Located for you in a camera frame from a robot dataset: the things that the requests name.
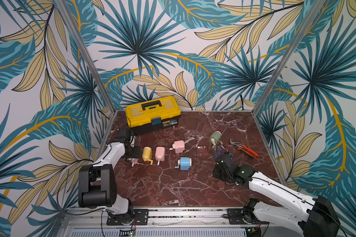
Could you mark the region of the blue transparent tray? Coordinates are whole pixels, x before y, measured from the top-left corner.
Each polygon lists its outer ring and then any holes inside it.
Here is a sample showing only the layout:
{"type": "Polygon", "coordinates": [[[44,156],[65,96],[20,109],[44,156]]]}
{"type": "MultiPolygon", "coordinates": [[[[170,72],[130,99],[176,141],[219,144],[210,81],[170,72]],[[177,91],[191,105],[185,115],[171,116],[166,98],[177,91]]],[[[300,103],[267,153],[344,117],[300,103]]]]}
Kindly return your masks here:
{"type": "Polygon", "coordinates": [[[220,147],[214,148],[213,151],[214,151],[214,158],[217,158],[224,154],[223,148],[220,148],[220,147]]]}

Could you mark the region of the yellow pencil sharpener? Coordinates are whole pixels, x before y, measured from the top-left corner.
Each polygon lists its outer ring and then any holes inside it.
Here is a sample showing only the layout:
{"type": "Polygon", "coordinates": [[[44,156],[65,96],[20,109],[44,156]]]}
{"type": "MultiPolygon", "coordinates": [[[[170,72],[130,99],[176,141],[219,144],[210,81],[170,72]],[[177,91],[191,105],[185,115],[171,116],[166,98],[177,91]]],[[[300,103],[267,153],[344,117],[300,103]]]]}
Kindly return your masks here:
{"type": "Polygon", "coordinates": [[[144,162],[147,162],[147,163],[150,163],[150,165],[153,165],[152,149],[150,147],[144,147],[143,152],[142,152],[142,159],[144,162]]]}

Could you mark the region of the blue pencil sharpener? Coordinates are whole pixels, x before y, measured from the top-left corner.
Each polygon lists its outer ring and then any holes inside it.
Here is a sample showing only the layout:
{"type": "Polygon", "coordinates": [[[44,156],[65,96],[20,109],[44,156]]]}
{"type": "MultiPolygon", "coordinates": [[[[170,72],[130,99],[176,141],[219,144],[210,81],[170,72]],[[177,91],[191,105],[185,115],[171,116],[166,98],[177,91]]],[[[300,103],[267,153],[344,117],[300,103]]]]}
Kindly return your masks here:
{"type": "Polygon", "coordinates": [[[176,169],[180,169],[182,171],[188,171],[192,166],[192,159],[188,157],[181,157],[178,160],[178,165],[175,167],[176,169]]]}

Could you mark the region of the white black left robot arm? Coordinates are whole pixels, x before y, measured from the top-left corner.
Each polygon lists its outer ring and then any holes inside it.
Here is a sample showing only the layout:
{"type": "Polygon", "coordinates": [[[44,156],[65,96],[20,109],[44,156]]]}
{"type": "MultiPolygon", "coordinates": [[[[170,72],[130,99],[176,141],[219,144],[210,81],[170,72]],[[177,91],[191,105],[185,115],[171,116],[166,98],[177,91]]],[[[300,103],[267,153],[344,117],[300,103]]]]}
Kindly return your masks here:
{"type": "Polygon", "coordinates": [[[131,201],[117,193],[114,168],[118,161],[137,159],[139,147],[134,145],[134,134],[121,128],[104,153],[92,165],[83,166],[78,177],[79,207],[99,209],[112,215],[133,215],[131,201]]]}

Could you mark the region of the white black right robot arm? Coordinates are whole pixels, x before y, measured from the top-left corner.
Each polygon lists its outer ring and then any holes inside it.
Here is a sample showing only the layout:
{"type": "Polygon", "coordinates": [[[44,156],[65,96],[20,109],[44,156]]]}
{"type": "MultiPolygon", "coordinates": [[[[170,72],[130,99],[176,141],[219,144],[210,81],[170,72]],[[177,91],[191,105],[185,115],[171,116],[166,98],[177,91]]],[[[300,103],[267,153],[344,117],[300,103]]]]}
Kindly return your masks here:
{"type": "Polygon", "coordinates": [[[228,155],[215,158],[213,177],[260,193],[277,202],[272,206],[250,199],[241,209],[243,222],[269,222],[290,229],[304,237],[336,237],[341,223],[329,199],[312,197],[284,186],[251,166],[237,165],[228,155]]]}

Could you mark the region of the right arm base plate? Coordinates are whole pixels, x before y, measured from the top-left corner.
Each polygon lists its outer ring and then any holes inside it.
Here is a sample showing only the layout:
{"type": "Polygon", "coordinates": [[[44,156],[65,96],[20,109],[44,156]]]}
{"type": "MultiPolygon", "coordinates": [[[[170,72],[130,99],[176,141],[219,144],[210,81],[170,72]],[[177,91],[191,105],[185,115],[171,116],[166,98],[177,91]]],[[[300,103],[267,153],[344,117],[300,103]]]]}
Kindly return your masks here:
{"type": "Polygon", "coordinates": [[[226,216],[230,225],[252,225],[257,222],[253,212],[246,208],[229,208],[226,216]]]}

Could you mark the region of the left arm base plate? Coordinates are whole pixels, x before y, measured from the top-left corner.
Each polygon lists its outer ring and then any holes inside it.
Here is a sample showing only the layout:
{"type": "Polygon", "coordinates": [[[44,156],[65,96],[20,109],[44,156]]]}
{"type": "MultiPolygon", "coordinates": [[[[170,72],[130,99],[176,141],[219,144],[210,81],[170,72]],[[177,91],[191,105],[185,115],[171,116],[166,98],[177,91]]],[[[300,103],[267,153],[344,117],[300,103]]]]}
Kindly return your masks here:
{"type": "Polygon", "coordinates": [[[124,214],[108,213],[106,224],[108,226],[146,226],[148,223],[148,209],[134,209],[124,214]]]}

